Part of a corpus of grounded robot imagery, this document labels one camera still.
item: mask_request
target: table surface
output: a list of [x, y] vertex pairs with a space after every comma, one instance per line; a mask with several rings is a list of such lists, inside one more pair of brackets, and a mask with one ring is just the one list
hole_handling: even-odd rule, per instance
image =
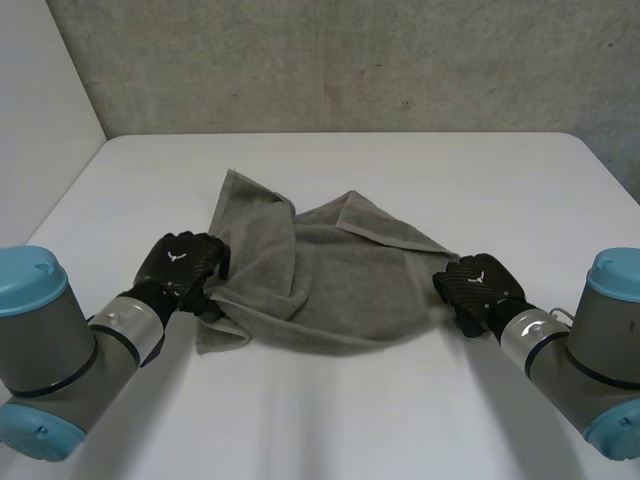
[[[582, 142], [556, 133], [122, 137], [30, 243], [56, 253], [89, 315], [130, 286], [158, 237], [207, 229], [227, 168], [300, 212], [358, 190], [454, 251], [496, 255], [543, 308], [575, 310], [595, 254], [640, 244], [636, 202]], [[586, 444], [491, 338], [443, 327], [351, 358], [256, 342], [200, 357], [195, 321], [176, 315], [162, 355], [69, 460], [1, 448], [0, 479], [640, 475], [639, 462]]]

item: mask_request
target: robotic hand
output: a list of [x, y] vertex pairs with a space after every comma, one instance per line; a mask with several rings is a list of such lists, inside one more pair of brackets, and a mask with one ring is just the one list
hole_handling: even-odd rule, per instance
[[87, 322], [55, 256], [0, 249], [0, 441], [61, 461], [84, 441], [138, 367], [158, 356], [173, 312], [216, 310], [203, 292], [229, 274], [230, 250], [207, 234], [168, 234], [121, 293]]
[[469, 338], [491, 331], [509, 357], [607, 458], [640, 457], [640, 250], [601, 252], [571, 329], [527, 303], [498, 260], [464, 257], [436, 273]]
[[[158, 305], [164, 328], [175, 310], [197, 316], [207, 309], [218, 312], [218, 306], [207, 298], [203, 288], [214, 275], [216, 267], [220, 280], [226, 280], [230, 262], [231, 250], [214, 236], [191, 232], [175, 236], [168, 233], [156, 242], [142, 263], [135, 276], [134, 288], [121, 296], [140, 296], [141, 301]], [[164, 339], [163, 333], [141, 367], [158, 356]]]

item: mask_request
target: blue end cap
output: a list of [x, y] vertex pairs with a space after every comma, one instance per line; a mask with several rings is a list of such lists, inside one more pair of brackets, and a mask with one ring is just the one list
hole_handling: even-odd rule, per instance
[[85, 438], [74, 424], [42, 410], [13, 403], [0, 407], [0, 441], [36, 460], [61, 462]]
[[0, 248], [0, 317], [43, 307], [67, 288], [67, 273], [46, 248]]
[[640, 303], [640, 249], [610, 248], [600, 252], [587, 283], [607, 297]]
[[640, 399], [604, 412], [584, 430], [584, 439], [611, 460], [640, 457]]

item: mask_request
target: towel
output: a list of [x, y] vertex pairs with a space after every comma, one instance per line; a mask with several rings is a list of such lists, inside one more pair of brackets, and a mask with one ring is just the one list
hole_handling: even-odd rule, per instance
[[296, 215], [287, 198], [229, 171], [209, 233], [231, 247], [231, 271], [205, 286], [224, 316], [201, 318], [198, 353], [255, 337], [351, 355], [453, 318], [431, 278], [458, 256], [358, 192]]

